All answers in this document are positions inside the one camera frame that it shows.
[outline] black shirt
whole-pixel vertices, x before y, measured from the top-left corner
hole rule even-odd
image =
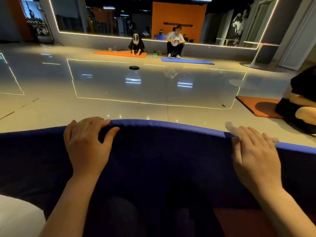
[[[137,51],[137,50],[141,50],[142,52],[144,52],[144,43],[142,41],[142,39],[139,39],[138,41],[138,45],[134,44],[133,40],[131,41],[130,45],[128,46],[129,49]]]
[[[316,102],[316,66],[312,66],[291,79],[292,93]]]

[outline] hand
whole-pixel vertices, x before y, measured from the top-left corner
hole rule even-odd
[[[277,150],[267,134],[251,127],[239,127],[239,138],[233,137],[234,169],[240,182],[256,197],[283,190],[281,163]]]
[[[101,144],[98,140],[99,132],[109,123],[110,120],[91,117],[78,123],[73,120],[67,126],[64,141],[73,167],[73,177],[99,177],[109,160],[113,138],[119,131],[119,127],[110,129]]]

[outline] white t-shirt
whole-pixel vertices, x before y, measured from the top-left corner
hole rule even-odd
[[[176,38],[179,38],[180,41],[184,41],[183,36],[181,34],[176,35],[174,31],[169,33],[166,38],[170,39],[170,40],[174,40]]]

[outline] finger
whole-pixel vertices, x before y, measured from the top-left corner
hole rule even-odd
[[[95,120],[88,129],[88,135],[91,137],[96,136],[96,138],[98,138],[101,128],[107,126],[110,122],[110,119]]]
[[[103,121],[104,118],[99,117],[99,116],[95,116],[95,117],[90,117],[90,118],[86,118],[82,120],[81,126],[80,126],[80,133],[84,133],[88,130],[88,128],[91,126],[91,124],[95,121],[95,120],[101,120]]]
[[[253,145],[261,145],[259,139],[255,136],[255,134],[253,134],[251,130],[243,126],[241,128],[244,132],[246,132]]]
[[[245,127],[241,126],[238,128],[240,140],[241,140],[241,149],[253,146],[249,135],[244,131]]]
[[[64,141],[65,141],[66,145],[68,145],[68,143],[70,141],[71,132],[72,132],[75,124],[77,124],[77,122],[75,120],[73,120],[72,122],[70,122],[70,124],[68,124],[68,126],[66,127],[66,129],[64,131]]]
[[[275,147],[275,144],[273,143],[271,137],[268,136],[266,133],[263,133],[262,136],[263,136],[263,138],[267,141],[269,148],[270,148],[271,150],[277,151],[277,150],[276,150],[276,147]]]
[[[255,128],[248,127],[248,129],[258,138],[258,140],[264,147],[269,147],[266,139],[264,139],[263,136]]]
[[[113,139],[118,131],[119,127],[113,127],[112,129],[110,129],[105,135],[104,142],[102,145],[104,145],[107,149],[110,150],[112,148]]]
[[[240,146],[240,140],[238,137],[232,138],[232,146],[233,146],[233,150],[234,150],[233,161],[235,163],[242,164],[241,146]]]

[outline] orange wall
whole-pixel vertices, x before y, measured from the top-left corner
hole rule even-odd
[[[24,16],[21,0],[7,0],[9,8],[15,23],[19,29],[23,41],[33,41],[30,28],[27,25],[26,18]]]
[[[200,42],[204,17],[207,5],[174,4],[165,2],[153,2],[153,18],[151,38],[159,34],[163,29],[165,35],[172,31],[174,26],[164,25],[164,22],[179,24],[190,24],[193,27],[182,27],[181,34],[186,34],[189,39],[194,39],[194,43]]]

